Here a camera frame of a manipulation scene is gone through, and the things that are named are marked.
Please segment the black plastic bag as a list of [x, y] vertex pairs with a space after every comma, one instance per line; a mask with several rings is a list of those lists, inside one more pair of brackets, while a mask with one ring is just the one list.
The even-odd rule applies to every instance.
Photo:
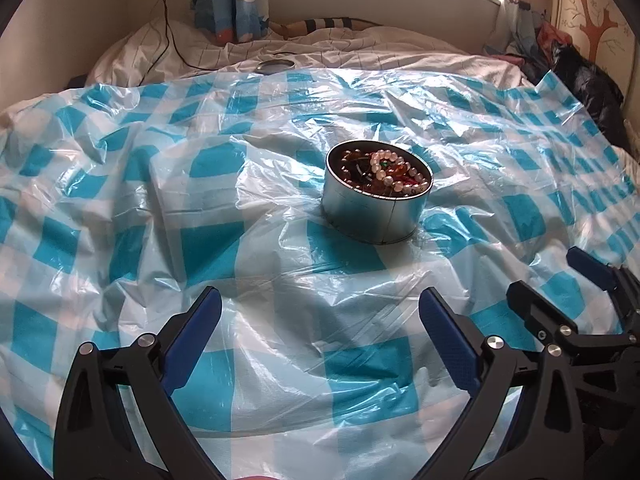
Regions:
[[612, 145], [630, 152], [624, 125], [623, 93], [599, 66], [583, 58], [572, 44], [552, 44], [552, 70], [585, 107]]

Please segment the round silver metal tin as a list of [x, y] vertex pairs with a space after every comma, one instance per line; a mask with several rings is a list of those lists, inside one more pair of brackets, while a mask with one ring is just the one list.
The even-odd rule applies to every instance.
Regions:
[[403, 148], [346, 141], [326, 155], [322, 212], [334, 228], [360, 242], [402, 242], [416, 230], [433, 182], [426, 162]]

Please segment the blue white checkered plastic sheet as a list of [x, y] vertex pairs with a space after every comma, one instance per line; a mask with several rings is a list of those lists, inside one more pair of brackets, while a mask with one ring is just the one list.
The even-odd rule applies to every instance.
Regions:
[[[434, 184], [416, 232], [321, 211], [326, 154], [388, 142]], [[77, 348], [131, 344], [205, 286], [224, 313], [175, 404], [224, 474], [408, 479], [465, 404], [418, 317], [435, 287], [510, 346], [523, 280], [584, 333], [608, 297], [568, 248], [639, 264], [639, 187], [559, 79], [403, 70], [94, 84], [1, 115], [1, 406], [44, 468]]]

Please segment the pile of colourful clothes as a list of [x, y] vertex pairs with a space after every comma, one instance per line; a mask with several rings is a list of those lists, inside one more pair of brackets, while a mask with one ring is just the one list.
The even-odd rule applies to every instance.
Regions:
[[520, 69], [532, 84], [552, 69], [553, 46], [573, 38], [554, 27], [524, 0], [503, 0], [484, 55], [501, 58]]

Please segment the white wardrobe with tree decal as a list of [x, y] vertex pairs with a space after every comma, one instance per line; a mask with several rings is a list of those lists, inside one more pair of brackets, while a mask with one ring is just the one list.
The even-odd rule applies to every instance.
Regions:
[[572, 36], [579, 53], [626, 92], [636, 40], [614, 0], [554, 0], [554, 5], [556, 28]]

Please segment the round silver tin lid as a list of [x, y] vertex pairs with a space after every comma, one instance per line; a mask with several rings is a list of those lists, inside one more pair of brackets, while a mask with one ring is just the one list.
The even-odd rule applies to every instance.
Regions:
[[287, 70], [292, 70], [295, 67], [295, 63], [286, 58], [275, 58], [274, 60], [267, 60], [260, 62], [254, 69], [254, 72], [259, 75], [274, 75]]

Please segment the yellow black striped pillow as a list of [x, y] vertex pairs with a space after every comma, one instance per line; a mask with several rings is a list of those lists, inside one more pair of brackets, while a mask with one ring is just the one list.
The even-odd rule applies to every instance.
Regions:
[[346, 28], [351, 30], [365, 30], [378, 26], [378, 23], [359, 18], [308, 18], [290, 24], [271, 22], [270, 29], [284, 39], [306, 36], [320, 29]]

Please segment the white striped bed duvet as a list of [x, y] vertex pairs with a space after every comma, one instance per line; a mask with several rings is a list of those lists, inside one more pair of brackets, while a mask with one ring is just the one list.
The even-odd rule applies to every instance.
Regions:
[[137, 87], [193, 77], [206, 70], [250, 73], [262, 62], [289, 60], [296, 68], [420, 70], [484, 80], [499, 89], [531, 87], [518, 66], [466, 53], [446, 41], [397, 27], [318, 28], [285, 38], [273, 30], [244, 44], [214, 44], [210, 32], [170, 21], [176, 44], [168, 46], [164, 23], [143, 25], [113, 44], [94, 64], [87, 84]]

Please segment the blue patterned curtain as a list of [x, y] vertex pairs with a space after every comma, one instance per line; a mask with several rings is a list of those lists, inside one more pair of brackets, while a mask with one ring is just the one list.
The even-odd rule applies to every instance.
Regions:
[[192, 0], [196, 28], [217, 46], [259, 40], [269, 29], [269, 0]]

